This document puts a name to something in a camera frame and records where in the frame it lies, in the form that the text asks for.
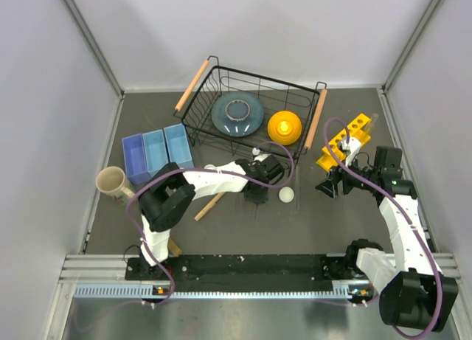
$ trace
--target black wire basket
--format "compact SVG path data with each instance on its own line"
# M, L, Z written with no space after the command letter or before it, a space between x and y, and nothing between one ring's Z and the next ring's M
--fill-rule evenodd
M213 66L204 77L181 115L181 109L208 67L210 58L214 58L217 65ZM319 106L321 109L325 98L325 95L320 96L319 89L326 91L326 83L318 82L315 89L310 89L283 80L220 66L218 58L210 56L205 60L179 100L174 115L179 117L184 124L192 146L198 142L200 145L209 145L225 150L232 155L250 158L252 148L257 147L261 142L271 141L267 124L272 115L282 110L292 111L302 122L302 134L295 143L285 147L296 164L299 157L307 153L313 141L314 131L319 119L319 112L317 113L316 108ZM254 133L245 137L233 137L221 133L212 121L213 105L219 97L233 91L251 93L263 103L264 119L262 125ZM282 148L276 145L265 145L261 150L278 156L281 163L288 167L290 160Z

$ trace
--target yellow bowl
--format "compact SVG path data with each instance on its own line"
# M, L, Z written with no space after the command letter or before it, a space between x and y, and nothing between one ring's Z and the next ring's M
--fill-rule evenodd
M291 145L302 134L302 122L291 111L279 111L268 121L267 131L272 141L284 146Z

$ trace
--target white cup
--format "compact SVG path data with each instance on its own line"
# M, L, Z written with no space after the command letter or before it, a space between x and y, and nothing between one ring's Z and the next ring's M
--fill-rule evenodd
M134 196L133 185L120 167L107 167L98 173L95 185L100 192L113 198L118 204L126 205Z

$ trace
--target wooden handle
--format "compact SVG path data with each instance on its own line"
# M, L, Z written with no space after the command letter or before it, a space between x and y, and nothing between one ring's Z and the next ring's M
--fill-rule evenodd
M167 247L169 248L170 252L174 257L179 257L182 255L182 250L178 247L176 242L172 240L172 238L169 238L169 241L167 242Z
M200 218L204 217L205 214L210 211L214 205L218 202L219 199L224 195L224 192L220 192L218 195L216 195L206 206L201 209L201 211L195 216L195 221L199 221Z
M316 105L315 114L313 115L313 121L308 131L307 139L305 141L305 148L308 150L311 148L313 138L315 137L316 127L318 126L319 117L322 115L323 105L325 104L327 89L322 89L322 93L319 96L318 104Z
M190 96L190 93L192 93L192 90L195 88L197 85L198 80L200 79L201 75L204 73L205 69L208 66L209 61L205 60L204 63L201 65L200 69L198 70L197 74L194 76L192 79L192 82L190 82L187 90L184 92L180 100L178 101L176 105L176 111L180 111L182 107L184 106L185 102L187 101L188 97Z

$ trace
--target blue plastic container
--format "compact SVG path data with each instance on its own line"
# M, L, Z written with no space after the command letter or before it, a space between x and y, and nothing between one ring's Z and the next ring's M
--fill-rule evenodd
M164 128L165 142L171 162L177 163L180 168L193 168L187 132L182 124Z
M145 144L147 171L153 177L159 170L169 163L165 149L164 133L162 130L142 134Z
M134 185L146 183L150 180L146 165L145 146L142 134L122 138L123 154L125 156L125 172Z

